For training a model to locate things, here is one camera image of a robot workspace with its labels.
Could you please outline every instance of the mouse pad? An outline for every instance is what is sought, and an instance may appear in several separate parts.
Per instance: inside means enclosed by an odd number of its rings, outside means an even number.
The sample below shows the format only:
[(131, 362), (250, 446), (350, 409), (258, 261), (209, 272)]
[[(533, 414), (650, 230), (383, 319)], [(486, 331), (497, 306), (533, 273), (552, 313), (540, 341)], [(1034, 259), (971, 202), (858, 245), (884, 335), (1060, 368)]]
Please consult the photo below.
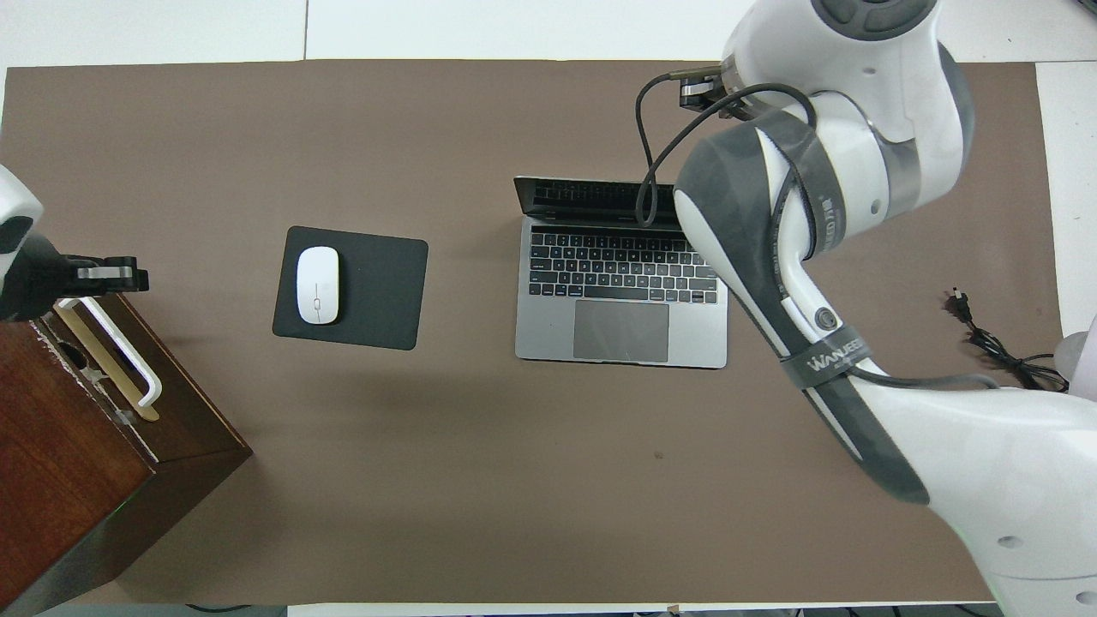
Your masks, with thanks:
[[(330, 324), (309, 324), (297, 312), (297, 258), (313, 246), (339, 254), (339, 314)], [(423, 240), (290, 227), (272, 329), (293, 338), (412, 349), (426, 278)]]

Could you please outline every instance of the table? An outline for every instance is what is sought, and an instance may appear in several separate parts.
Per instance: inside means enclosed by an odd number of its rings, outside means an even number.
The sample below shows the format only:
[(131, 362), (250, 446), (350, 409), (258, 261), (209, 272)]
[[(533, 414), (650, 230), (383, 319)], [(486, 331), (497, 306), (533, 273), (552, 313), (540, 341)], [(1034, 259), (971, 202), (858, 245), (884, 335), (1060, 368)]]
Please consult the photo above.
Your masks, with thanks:
[[(988, 598), (941, 521), (856, 469), (740, 313), (723, 371), (513, 357), (510, 178), (634, 176), (631, 92), (670, 66), (12, 70), (0, 162), (49, 204), (43, 231), (139, 256), (154, 291), (134, 304), (256, 451), (84, 599)], [(976, 311), (1013, 306), (999, 323), (1018, 348), (1058, 336), (1042, 134), (1018, 120), (1036, 117), (1034, 69), (970, 75), (981, 133), (961, 186), (811, 265), (895, 374), (977, 368), (940, 311), (952, 284)], [(672, 91), (646, 109), (657, 143), (691, 117)], [(294, 224), (430, 244), (414, 351), (270, 334)]]

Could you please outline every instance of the white mouse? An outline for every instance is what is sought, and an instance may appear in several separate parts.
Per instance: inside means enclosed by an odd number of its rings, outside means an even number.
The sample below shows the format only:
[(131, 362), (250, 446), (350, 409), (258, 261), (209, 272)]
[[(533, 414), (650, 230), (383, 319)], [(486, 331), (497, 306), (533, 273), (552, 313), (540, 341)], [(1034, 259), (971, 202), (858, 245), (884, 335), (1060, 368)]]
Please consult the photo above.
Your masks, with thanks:
[(339, 254), (313, 246), (297, 258), (297, 312), (309, 324), (330, 324), (339, 316)]

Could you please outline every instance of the wooden cabinet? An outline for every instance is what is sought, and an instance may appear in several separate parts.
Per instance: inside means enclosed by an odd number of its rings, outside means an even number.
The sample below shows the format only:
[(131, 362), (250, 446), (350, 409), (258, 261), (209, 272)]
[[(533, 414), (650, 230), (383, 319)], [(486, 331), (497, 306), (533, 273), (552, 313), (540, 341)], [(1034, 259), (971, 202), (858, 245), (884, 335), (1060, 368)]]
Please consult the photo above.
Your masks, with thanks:
[(113, 580), (251, 455), (133, 307), (99, 302), (162, 383), (159, 418), (135, 412), (142, 372), (82, 306), (0, 324), (2, 617)]

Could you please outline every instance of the laptop keyboard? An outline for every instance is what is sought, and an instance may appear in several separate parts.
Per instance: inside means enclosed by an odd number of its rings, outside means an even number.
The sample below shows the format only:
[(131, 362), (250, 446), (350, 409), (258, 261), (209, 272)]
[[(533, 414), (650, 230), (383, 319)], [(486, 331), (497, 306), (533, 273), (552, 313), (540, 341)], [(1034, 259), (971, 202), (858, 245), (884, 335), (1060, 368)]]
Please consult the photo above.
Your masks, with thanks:
[(715, 304), (720, 281), (680, 232), (533, 225), (530, 295)]

